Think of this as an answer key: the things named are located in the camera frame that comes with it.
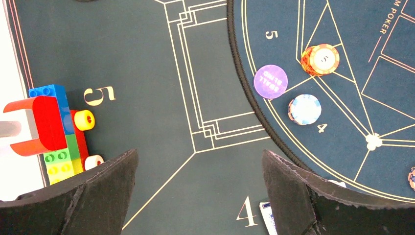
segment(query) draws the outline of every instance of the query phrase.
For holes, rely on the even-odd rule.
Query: toy wheel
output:
[[[78,111],[74,116],[75,126],[80,131],[91,130],[95,126],[95,117],[89,110]]]
[[[85,170],[92,169],[103,162],[104,159],[99,155],[89,156],[85,159]]]

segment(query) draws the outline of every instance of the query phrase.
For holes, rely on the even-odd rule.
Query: blue toy block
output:
[[[59,112],[61,114],[62,125],[65,135],[75,134],[73,128],[72,119],[70,117],[70,110],[68,99],[66,97],[66,91],[64,86],[60,85],[47,85],[43,87],[37,87],[29,90],[30,97],[37,97],[40,95],[56,97],[59,106]]]

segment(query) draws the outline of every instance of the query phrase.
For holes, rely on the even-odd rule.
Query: red toy block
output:
[[[21,156],[31,156],[67,147],[58,102],[55,97],[38,96],[14,101],[6,105],[3,113],[20,109],[33,111],[39,138],[11,144],[13,151]]]
[[[79,130],[75,125],[75,113],[76,110],[70,111],[70,117],[72,119],[73,128],[75,130],[76,142],[78,143],[79,155],[81,156],[82,168],[85,171],[85,160],[89,156],[87,141],[85,140],[84,132]]]

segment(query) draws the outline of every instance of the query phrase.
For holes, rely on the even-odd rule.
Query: yellow toy block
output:
[[[81,159],[46,165],[50,185],[83,172]]]

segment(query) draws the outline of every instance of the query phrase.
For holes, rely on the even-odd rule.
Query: mat border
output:
[[[270,138],[275,142],[275,144],[282,150],[282,152],[287,155],[287,157],[293,161],[294,164],[297,166],[308,170],[316,175],[318,175],[315,171],[313,171],[309,166],[307,166],[302,160],[300,160],[297,155],[287,146],[287,144],[279,137],[279,135],[275,132],[275,130],[270,125],[269,121],[263,114],[258,102],[256,101],[254,94],[249,86],[248,79],[245,75],[245,71],[242,66],[242,60],[239,54],[236,35],[235,35],[235,22],[234,22],[234,0],[228,0],[227,5],[227,22],[228,22],[228,35],[229,35],[229,44],[231,46],[231,52],[233,61],[235,63],[236,73],[238,74],[239,80],[241,82],[242,88],[244,90],[245,96],[248,99],[251,107],[253,108],[256,117],[258,118],[259,122],[263,125],[265,131],[268,133]]]

